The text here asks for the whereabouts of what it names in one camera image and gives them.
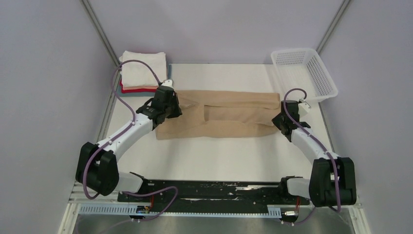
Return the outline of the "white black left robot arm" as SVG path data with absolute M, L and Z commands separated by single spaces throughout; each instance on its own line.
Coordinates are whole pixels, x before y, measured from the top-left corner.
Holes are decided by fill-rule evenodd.
M 80 149 L 75 180 L 84 192 L 92 189 L 100 195 L 127 192 L 138 202 L 145 201 L 149 189 L 144 178 L 134 173 L 120 172 L 118 161 L 140 138 L 152 132 L 167 118 L 182 114 L 174 88 L 167 82 L 156 89 L 153 98 L 138 108 L 122 128 L 98 143 L 86 142 Z

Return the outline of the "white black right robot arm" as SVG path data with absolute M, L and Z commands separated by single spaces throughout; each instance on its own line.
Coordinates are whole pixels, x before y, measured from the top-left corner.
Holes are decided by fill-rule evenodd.
M 315 207 L 354 205 L 357 188 L 354 162 L 326 149 L 306 122 L 300 121 L 299 101 L 284 100 L 281 112 L 272 119 L 273 124 L 312 163 L 309 179 L 299 176 L 282 178 L 278 197 L 291 203 L 297 196 L 309 199 Z

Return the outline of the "beige t shirt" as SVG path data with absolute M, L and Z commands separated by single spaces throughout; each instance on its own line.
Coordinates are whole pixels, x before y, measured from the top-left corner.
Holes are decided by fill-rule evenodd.
M 278 131 L 272 123 L 281 112 L 278 93 L 181 90 L 177 97 L 182 115 L 156 128 L 158 140 L 262 137 Z

